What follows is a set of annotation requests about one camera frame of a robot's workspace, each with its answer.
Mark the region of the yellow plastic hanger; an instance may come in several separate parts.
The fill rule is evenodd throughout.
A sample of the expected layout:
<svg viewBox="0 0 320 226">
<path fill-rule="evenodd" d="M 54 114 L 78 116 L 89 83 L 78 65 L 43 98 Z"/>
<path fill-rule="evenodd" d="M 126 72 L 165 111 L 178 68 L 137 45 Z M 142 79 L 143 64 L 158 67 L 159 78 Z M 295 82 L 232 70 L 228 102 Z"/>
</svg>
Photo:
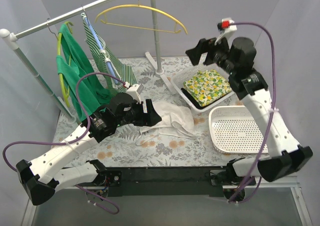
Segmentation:
<svg viewBox="0 0 320 226">
<path fill-rule="evenodd" d="M 93 21 L 110 27 L 189 36 L 190 28 L 180 0 L 129 0 L 111 3 L 96 12 Z"/>
</svg>

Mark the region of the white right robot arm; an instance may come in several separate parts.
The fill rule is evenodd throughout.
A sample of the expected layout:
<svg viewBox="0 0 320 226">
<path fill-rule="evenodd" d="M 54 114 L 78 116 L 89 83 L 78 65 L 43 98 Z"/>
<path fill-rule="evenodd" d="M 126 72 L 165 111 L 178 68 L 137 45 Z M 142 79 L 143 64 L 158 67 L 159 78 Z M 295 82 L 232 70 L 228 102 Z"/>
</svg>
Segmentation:
<svg viewBox="0 0 320 226">
<path fill-rule="evenodd" d="M 216 64 L 229 75 L 231 89 L 250 112 L 263 134 L 262 145 L 268 150 L 267 157 L 229 161 L 220 175 L 230 184 L 237 185 L 251 177 L 273 182 L 300 171 L 313 156 L 313 151 L 309 146 L 301 146 L 290 133 L 275 107 L 275 97 L 271 96 L 268 84 L 254 69 L 257 51 L 253 41 L 247 37 L 237 37 L 231 45 L 226 38 L 219 43 L 215 41 L 215 38 L 202 38 L 185 53 L 194 66 L 206 53 L 204 65 Z"/>
</svg>

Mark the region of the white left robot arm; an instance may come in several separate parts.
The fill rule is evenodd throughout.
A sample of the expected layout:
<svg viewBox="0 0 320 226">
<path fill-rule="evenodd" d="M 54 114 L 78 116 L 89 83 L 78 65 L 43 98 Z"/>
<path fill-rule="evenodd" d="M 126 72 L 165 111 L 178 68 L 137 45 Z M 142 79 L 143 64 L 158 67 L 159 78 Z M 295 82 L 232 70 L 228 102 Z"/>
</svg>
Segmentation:
<svg viewBox="0 0 320 226">
<path fill-rule="evenodd" d="M 67 138 L 67 144 L 53 147 L 45 154 L 16 164 L 20 183 L 32 204 L 41 205 L 57 191 L 82 183 L 101 186 L 109 179 L 107 168 L 97 159 L 78 167 L 66 165 L 82 152 L 113 135 L 117 127 L 133 124 L 152 127 L 161 122 L 152 100 L 138 102 L 127 93 L 119 93 L 109 104 L 97 108 Z"/>
</svg>

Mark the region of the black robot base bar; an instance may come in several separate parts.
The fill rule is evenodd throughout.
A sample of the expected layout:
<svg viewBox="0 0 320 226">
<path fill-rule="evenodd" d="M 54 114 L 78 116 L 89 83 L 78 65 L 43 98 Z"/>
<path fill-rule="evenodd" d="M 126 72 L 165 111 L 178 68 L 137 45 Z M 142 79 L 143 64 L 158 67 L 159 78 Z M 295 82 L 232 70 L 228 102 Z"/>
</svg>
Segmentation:
<svg viewBox="0 0 320 226">
<path fill-rule="evenodd" d="M 238 186 L 229 166 L 107 167 L 108 196 L 223 197 L 223 186 Z"/>
</svg>

